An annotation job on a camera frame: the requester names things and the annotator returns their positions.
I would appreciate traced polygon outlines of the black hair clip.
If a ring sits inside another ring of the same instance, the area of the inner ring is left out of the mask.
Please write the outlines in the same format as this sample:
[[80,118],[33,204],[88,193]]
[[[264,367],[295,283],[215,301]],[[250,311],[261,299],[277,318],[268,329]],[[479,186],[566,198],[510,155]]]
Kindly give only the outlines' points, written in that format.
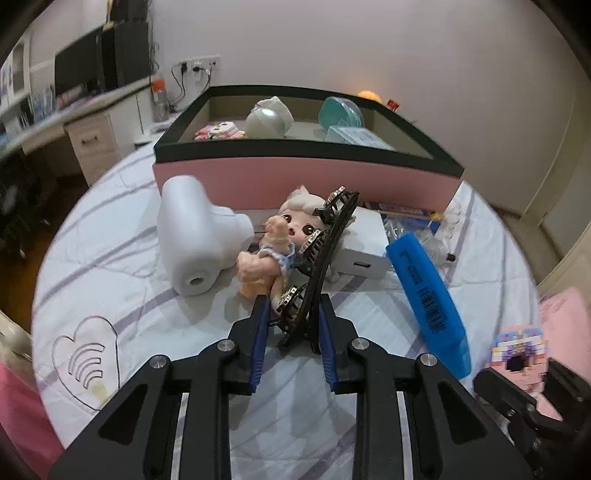
[[294,234],[293,269],[307,281],[288,287],[276,306],[274,325],[283,331],[277,344],[280,351],[290,351],[303,342],[308,342],[315,353],[320,351],[322,285],[342,234],[355,221],[359,196],[359,192],[342,186],[322,199],[300,187],[281,206],[280,215]]

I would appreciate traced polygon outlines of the clear heart-shaped card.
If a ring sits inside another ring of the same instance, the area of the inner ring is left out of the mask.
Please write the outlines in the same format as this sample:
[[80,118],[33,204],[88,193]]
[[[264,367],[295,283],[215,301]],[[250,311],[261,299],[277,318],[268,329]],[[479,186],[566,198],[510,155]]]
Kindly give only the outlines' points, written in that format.
[[104,317],[86,317],[71,333],[57,337],[52,362],[66,391],[92,411],[99,411],[121,386],[117,333]]

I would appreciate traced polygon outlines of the white plush toy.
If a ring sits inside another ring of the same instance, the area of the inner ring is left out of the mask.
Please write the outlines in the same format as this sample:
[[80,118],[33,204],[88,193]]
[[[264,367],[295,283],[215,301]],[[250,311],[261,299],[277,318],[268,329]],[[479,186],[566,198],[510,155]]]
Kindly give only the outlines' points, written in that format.
[[284,104],[283,101],[281,101],[277,96],[260,100],[256,103],[256,106],[253,107],[253,109],[256,108],[269,108],[273,111],[276,111],[276,113],[279,113],[281,118],[283,118],[284,123],[286,123],[287,131],[290,130],[290,127],[294,124],[294,116],[291,114],[290,109],[287,108],[287,105]]

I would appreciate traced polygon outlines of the black computer tower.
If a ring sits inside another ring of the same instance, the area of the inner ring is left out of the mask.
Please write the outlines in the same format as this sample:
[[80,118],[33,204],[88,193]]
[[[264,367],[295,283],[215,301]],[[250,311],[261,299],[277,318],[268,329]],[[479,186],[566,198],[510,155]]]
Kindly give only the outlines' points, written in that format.
[[122,88],[150,74],[148,23],[127,21],[98,36],[99,85],[102,91]]

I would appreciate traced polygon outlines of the clear plastic bag item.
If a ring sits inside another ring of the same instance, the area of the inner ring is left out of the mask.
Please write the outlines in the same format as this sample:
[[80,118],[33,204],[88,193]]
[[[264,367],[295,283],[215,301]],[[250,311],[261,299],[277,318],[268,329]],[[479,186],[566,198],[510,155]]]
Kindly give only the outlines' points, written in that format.
[[432,222],[412,217],[387,216],[384,226],[389,241],[413,233],[437,267],[456,262],[456,255],[432,231]]

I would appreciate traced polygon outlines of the silver pearl ball toy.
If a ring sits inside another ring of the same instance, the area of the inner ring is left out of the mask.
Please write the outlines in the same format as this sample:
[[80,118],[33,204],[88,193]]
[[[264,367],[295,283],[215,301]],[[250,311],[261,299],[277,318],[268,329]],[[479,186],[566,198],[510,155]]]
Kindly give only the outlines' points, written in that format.
[[252,139],[283,138],[286,123],[279,113],[269,108],[256,108],[245,119],[245,136]]

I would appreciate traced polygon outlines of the baby doll figurine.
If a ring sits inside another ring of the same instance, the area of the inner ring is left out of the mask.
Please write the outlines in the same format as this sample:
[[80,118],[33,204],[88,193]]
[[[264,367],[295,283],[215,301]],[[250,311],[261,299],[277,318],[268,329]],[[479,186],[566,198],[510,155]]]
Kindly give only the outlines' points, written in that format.
[[249,300],[264,295],[283,329],[297,323],[305,287],[290,281],[294,271],[308,277],[320,265],[318,256],[342,210],[353,203],[353,191],[342,186],[328,198],[301,185],[287,196],[277,214],[266,220],[259,248],[236,258],[239,293]]

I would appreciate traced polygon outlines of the orange-lid water bottle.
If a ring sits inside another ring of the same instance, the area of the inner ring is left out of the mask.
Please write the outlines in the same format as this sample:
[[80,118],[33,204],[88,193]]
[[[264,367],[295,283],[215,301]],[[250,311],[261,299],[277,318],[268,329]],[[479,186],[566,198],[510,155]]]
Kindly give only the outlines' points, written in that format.
[[151,81],[151,93],[154,121],[163,122],[169,118],[169,103],[163,78],[155,77]]

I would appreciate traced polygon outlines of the wall power strip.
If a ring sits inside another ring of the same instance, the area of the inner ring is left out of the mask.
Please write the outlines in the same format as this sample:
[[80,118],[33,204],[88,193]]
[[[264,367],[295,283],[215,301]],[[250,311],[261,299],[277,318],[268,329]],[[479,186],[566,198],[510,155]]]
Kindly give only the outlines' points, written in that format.
[[202,55],[189,59],[182,59],[180,65],[186,66],[187,72],[192,72],[194,75],[202,72],[211,74],[221,66],[221,57],[219,55]]

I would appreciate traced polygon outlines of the orange octopus plush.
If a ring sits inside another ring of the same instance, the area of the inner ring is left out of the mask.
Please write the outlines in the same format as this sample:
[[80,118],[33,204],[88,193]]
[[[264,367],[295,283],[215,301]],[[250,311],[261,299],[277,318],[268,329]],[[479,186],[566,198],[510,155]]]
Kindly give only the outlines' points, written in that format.
[[377,95],[377,93],[375,93],[371,90],[360,91],[356,96],[363,98],[363,99],[372,100],[372,101],[378,102],[380,104],[383,103],[381,96]]

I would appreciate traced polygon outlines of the pink white small toy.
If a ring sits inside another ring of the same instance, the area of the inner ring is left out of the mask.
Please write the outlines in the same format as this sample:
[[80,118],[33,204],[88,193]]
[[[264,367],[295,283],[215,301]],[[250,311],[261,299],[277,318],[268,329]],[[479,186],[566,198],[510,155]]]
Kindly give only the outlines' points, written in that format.
[[207,125],[194,134],[195,141],[242,139],[245,132],[235,122],[224,121],[215,125]]

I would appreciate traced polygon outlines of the green and pink storage box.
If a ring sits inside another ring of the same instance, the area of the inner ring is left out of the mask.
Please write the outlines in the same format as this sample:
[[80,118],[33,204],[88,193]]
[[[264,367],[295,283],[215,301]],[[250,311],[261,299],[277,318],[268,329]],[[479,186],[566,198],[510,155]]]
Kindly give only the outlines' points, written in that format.
[[[387,148],[327,141],[318,112],[331,95],[283,85],[209,88],[156,142],[152,169],[157,185],[191,175],[212,203],[235,210],[271,209],[304,185],[322,197],[346,186],[363,201],[444,211],[462,182],[463,166],[387,106],[362,97],[349,101]],[[283,138],[195,138],[198,130],[222,121],[242,127],[256,103],[273,96],[294,115]]]

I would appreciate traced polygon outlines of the clear box with barcode label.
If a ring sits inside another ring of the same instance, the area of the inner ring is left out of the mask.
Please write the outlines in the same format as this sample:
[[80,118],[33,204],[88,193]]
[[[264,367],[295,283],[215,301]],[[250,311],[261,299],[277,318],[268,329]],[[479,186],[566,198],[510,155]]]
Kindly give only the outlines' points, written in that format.
[[363,127],[331,126],[325,136],[325,141],[394,151],[393,146]]

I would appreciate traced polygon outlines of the pink purple brick figure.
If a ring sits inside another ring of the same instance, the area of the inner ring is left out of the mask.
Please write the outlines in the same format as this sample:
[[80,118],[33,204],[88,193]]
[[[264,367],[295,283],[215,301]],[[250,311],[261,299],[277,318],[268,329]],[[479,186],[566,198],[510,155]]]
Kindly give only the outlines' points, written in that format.
[[512,327],[496,336],[487,366],[526,393],[536,395],[543,390],[547,353],[547,340],[540,328]]

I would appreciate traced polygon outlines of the teal item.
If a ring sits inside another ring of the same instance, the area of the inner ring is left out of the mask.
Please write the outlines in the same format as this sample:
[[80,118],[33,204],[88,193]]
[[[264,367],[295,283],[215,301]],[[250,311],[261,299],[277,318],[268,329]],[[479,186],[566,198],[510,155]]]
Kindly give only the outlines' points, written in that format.
[[363,128],[365,119],[361,109],[352,100],[329,96],[318,111],[318,124],[325,131],[332,126]]

